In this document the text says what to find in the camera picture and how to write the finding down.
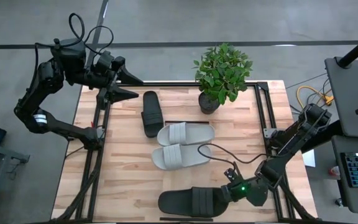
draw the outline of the green leaves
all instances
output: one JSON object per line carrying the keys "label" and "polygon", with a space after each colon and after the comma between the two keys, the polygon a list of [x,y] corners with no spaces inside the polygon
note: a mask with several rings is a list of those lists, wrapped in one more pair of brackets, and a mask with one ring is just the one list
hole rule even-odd
{"label": "green leaves", "polygon": [[197,68],[195,79],[203,91],[211,99],[224,104],[229,98],[231,102],[238,97],[239,91],[245,91],[245,77],[252,71],[252,61],[248,55],[236,50],[228,44],[207,48],[201,60],[194,60]]}

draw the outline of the wooden tabletop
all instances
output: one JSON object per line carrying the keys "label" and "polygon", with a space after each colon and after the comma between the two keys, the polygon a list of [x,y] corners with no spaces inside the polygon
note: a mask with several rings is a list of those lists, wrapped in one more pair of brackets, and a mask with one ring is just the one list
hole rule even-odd
{"label": "wooden tabletop", "polygon": [[[268,81],[268,85],[277,127],[285,129],[293,123],[293,120],[284,82]],[[127,89],[137,92],[139,97],[115,103],[110,110],[94,213],[95,222],[159,222],[160,217],[178,217],[164,214],[158,209],[158,196],[163,191],[189,189],[193,186],[220,187],[228,183],[223,172],[229,168],[229,164],[220,161],[210,161],[201,166],[176,171],[164,171],[154,166],[151,153],[159,145],[155,138],[149,139],[145,136],[140,117],[140,112],[143,111],[142,95],[146,91],[151,90],[158,94],[165,121],[209,121],[216,135],[212,143],[226,148],[245,161],[265,152],[255,91],[252,88],[239,93],[235,102],[227,101],[211,115],[205,115],[200,111],[198,105],[200,91],[196,87]],[[96,107],[97,93],[96,90],[83,88],[75,125],[90,126]],[[262,91],[261,94],[265,119],[270,127]],[[79,147],[81,147],[80,142],[73,141],[67,153]],[[214,157],[233,161],[233,158],[225,152],[213,146],[211,150]],[[78,193],[85,158],[86,151],[81,150],[65,161],[52,218],[62,214]],[[251,164],[239,164],[243,177],[254,176],[257,166],[263,159],[265,158],[260,157]],[[317,216],[300,152],[287,164],[287,174],[292,192],[310,214]],[[285,210],[282,192],[280,199]],[[263,207],[254,207],[246,199],[242,199],[237,203],[230,203],[222,215],[214,218],[216,222],[275,220],[276,213],[271,192],[268,193],[268,199]]]}

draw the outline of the gray concrete floor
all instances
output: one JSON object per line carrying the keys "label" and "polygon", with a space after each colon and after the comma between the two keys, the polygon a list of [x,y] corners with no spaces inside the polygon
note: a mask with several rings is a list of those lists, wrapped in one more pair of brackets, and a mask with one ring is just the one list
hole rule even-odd
{"label": "gray concrete floor", "polygon": [[[51,42],[71,38],[68,15],[79,13],[86,30],[96,25],[102,0],[0,0],[0,44]],[[116,43],[358,40],[358,0],[110,0],[104,24]],[[99,43],[109,41],[102,31]],[[254,61],[251,80],[284,80],[286,86],[323,74],[324,59],[341,56],[352,45],[297,47],[240,47]],[[127,68],[143,80],[192,80],[192,61],[204,48],[110,49],[127,59]],[[40,51],[40,61],[50,58]],[[50,218],[67,142],[54,134],[32,134],[14,116],[17,99],[28,87],[34,67],[33,50],[0,50],[0,127],[7,130],[4,142],[31,154],[18,168],[15,180],[7,178],[0,196],[0,223],[41,222]],[[301,85],[321,89],[326,75]],[[287,90],[290,103],[299,108],[295,92]],[[42,108],[68,123],[73,122],[80,86],[65,87],[49,96]],[[301,100],[311,92],[302,90]],[[337,119],[335,105],[327,106]],[[338,208],[339,192],[327,176],[334,165],[332,146],[316,150],[317,168],[308,174],[318,215],[323,220],[356,222],[358,214]]]}

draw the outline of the potted plant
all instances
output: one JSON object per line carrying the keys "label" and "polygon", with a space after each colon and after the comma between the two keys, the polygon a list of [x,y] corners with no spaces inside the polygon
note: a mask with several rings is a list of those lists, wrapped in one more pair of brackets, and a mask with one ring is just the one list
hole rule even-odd
{"label": "potted plant", "polygon": [[234,102],[239,91],[246,91],[245,77],[252,71],[252,61],[227,44],[207,50],[201,61],[194,61],[194,68],[197,68],[196,81],[201,85],[198,103],[204,114],[211,114],[219,105],[224,105],[227,97]]}

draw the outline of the white slide sandal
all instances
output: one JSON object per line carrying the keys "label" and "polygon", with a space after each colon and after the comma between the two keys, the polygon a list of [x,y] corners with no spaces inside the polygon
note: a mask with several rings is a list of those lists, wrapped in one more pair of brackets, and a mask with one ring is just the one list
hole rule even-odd
{"label": "white slide sandal", "polygon": [[165,126],[157,134],[157,141],[161,146],[201,144],[214,138],[215,129],[211,125],[185,122]]}
{"label": "white slide sandal", "polygon": [[[209,162],[209,159],[197,151],[199,146],[174,144],[172,146],[161,147],[153,151],[152,161],[162,170],[177,170],[184,167],[202,165]],[[201,147],[200,152],[206,156],[212,156],[208,146]]]}

